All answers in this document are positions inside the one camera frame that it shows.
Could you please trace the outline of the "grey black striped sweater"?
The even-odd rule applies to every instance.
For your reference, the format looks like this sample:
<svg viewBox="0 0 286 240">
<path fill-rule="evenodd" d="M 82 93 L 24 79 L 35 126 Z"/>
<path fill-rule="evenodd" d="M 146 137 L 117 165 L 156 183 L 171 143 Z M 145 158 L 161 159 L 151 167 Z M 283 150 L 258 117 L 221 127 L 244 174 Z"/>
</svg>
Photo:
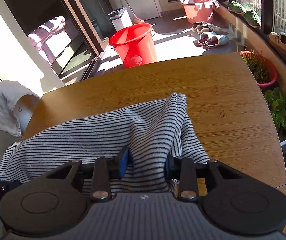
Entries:
<svg viewBox="0 0 286 240">
<path fill-rule="evenodd" d="M 127 147 L 132 163 L 123 179 L 111 182 L 112 193 L 172 191 L 175 184 L 164 175 L 168 155 L 190 158 L 197 164 L 209 159 L 186 108 L 186 96 L 173 93 L 165 99 L 52 126 L 5 151 L 0 179 L 27 183 L 68 161 L 92 164 Z"/>
</svg>

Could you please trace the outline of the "white chair under towel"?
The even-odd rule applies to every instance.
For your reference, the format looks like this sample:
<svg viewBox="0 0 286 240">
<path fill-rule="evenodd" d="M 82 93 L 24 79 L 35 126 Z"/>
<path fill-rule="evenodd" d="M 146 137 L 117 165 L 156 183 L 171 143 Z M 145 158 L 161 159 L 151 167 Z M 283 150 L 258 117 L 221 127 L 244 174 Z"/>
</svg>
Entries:
<svg viewBox="0 0 286 240">
<path fill-rule="evenodd" d="M 39 101 L 40 97 L 34 95 L 24 95 L 16 103 L 14 113 L 19 120 L 21 136 L 24 135 Z"/>
</svg>

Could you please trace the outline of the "white quilted towel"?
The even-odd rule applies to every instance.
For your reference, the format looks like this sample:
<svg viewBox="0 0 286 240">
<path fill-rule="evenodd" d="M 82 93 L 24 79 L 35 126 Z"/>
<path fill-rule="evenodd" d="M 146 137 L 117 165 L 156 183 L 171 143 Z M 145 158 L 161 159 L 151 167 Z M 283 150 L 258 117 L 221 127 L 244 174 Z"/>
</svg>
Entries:
<svg viewBox="0 0 286 240">
<path fill-rule="evenodd" d="M 0 131 L 6 132 L 13 137 L 22 137 L 19 120 L 14 113 L 14 108 L 18 100 L 24 95 L 39 97 L 17 81 L 5 80 L 0 82 Z"/>
</svg>

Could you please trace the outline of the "leafy green plant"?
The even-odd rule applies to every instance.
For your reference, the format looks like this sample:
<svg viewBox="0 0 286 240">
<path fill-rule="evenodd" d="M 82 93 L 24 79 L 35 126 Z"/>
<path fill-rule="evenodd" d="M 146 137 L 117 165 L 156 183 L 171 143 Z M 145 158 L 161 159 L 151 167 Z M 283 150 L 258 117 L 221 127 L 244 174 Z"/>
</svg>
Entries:
<svg viewBox="0 0 286 240">
<path fill-rule="evenodd" d="M 286 92 L 280 87 L 264 93 L 264 99 L 269 107 L 274 125 L 278 132 L 286 130 Z"/>
</svg>

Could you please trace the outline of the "red pot with grass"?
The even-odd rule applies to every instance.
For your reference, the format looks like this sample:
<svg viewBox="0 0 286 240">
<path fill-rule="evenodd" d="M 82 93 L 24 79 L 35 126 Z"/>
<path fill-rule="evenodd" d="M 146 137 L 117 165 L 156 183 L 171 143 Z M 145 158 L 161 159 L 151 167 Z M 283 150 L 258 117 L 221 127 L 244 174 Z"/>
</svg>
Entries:
<svg viewBox="0 0 286 240">
<path fill-rule="evenodd" d="M 261 89 L 268 89 L 276 83 L 279 74 L 269 59 L 254 51 L 239 51 L 238 53 Z"/>
</svg>

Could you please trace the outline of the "red plastic bucket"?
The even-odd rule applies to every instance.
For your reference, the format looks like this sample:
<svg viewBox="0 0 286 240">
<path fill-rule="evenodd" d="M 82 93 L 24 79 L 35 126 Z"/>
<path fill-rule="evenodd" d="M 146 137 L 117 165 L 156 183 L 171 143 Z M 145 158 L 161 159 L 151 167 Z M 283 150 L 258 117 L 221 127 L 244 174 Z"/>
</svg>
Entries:
<svg viewBox="0 0 286 240">
<path fill-rule="evenodd" d="M 157 62 L 151 31 L 149 23 L 138 23 L 117 31 L 109 39 L 126 68 Z"/>
</svg>

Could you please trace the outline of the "slipper with red lining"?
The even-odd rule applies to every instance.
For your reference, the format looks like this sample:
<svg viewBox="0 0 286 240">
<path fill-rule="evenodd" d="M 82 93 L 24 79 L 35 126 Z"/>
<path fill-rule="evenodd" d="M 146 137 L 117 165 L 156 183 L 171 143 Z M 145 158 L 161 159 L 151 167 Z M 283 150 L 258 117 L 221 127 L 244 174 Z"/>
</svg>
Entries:
<svg viewBox="0 0 286 240">
<path fill-rule="evenodd" d="M 206 44 L 206 42 L 210 38 L 212 38 L 214 35 L 216 35 L 216 33 L 214 31 L 208 31 L 208 32 L 201 33 L 199 36 L 199 40 L 197 41 L 197 44 L 199 46 L 204 46 Z"/>
</svg>

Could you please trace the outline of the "grey slippers pair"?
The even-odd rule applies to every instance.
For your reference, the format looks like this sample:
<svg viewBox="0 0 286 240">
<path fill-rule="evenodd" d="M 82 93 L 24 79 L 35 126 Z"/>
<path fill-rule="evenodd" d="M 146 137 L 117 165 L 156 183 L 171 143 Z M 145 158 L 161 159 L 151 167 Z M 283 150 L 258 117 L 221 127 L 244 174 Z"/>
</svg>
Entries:
<svg viewBox="0 0 286 240">
<path fill-rule="evenodd" d="M 216 25 L 213 25 L 212 23 L 206 23 L 204 21 L 201 21 L 193 24 L 192 31 L 198 34 L 211 31 L 214 31 L 215 33 L 220 33 L 222 29 Z"/>
</svg>

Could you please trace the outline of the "white trash bin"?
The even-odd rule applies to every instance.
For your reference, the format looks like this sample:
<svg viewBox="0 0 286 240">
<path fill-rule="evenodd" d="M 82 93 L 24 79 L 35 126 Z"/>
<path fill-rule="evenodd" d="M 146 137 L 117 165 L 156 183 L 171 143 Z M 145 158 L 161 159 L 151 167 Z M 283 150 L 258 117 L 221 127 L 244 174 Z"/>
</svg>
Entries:
<svg viewBox="0 0 286 240">
<path fill-rule="evenodd" d="M 114 25 L 116 31 L 133 25 L 126 7 L 110 12 L 108 18 Z"/>
</svg>

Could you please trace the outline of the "beige shoe on sill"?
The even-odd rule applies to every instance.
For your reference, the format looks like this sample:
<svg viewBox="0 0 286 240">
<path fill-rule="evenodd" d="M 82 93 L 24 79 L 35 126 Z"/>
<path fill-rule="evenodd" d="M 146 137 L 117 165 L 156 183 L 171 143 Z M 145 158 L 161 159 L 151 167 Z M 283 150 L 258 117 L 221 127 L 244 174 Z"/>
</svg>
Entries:
<svg viewBox="0 0 286 240">
<path fill-rule="evenodd" d="M 271 32 L 268 34 L 270 44 L 286 57 L 286 35 L 283 33 Z"/>
</svg>

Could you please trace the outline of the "pink bucket with cloth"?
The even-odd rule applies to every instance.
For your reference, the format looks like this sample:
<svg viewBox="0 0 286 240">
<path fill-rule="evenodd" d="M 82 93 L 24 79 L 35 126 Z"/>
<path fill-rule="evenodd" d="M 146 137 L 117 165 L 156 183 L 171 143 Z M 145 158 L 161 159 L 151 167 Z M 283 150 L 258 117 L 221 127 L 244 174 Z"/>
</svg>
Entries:
<svg viewBox="0 0 286 240">
<path fill-rule="evenodd" d="M 219 8 L 217 0 L 179 0 L 183 6 L 187 21 L 211 23 L 214 18 L 214 9 Z"/>
</svg>

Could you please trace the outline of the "green potted plant near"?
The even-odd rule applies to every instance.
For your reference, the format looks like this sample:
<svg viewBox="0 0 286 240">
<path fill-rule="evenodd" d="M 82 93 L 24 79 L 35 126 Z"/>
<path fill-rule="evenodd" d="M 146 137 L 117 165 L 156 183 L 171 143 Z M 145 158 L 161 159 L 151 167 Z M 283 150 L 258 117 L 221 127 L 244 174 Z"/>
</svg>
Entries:
<svg viewBox="0 0 286 240">
<path fill-rule="evenodd" d="M 246 10 L 243 14 L 243 17 L 246 22 L 253 28 L 261 27 L 261 19 L 253 9 Z"/>
</svg>

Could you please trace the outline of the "green potted plant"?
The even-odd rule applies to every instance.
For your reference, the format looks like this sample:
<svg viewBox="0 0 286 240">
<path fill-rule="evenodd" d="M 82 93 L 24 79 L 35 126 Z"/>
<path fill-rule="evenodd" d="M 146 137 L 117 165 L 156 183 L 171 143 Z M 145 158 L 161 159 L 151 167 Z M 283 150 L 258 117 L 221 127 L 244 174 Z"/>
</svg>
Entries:
<svg viewBox="0 0 286 240">
<path fill-rule="evenodd" d="M 243 14 L 243 17 L 246 22 L 253 28 L 261 27 L 261 19 L 253 9 L 246 10 Z"/>
<path fill-rule="evenodd" d="M 245 7 L 236 1 L 231 1 L 229 3 L 228 10 L 236 14 L 243 14 L 246 11 Z"/>
</svg>

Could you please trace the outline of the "green potted plant far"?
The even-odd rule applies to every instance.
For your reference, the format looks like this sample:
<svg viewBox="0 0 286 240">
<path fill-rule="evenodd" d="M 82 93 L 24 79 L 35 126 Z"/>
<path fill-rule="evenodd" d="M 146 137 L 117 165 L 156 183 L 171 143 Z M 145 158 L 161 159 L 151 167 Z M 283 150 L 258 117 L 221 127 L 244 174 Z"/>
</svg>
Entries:
<svg viewBox="0 0 286 240">
<path fill-rule="evenodd" d="M 231 1 L 229 3 L 228 10 L 236 14 L 243 14 L 246 11 L 245 7 L 236 1 Z"/>
</svg>

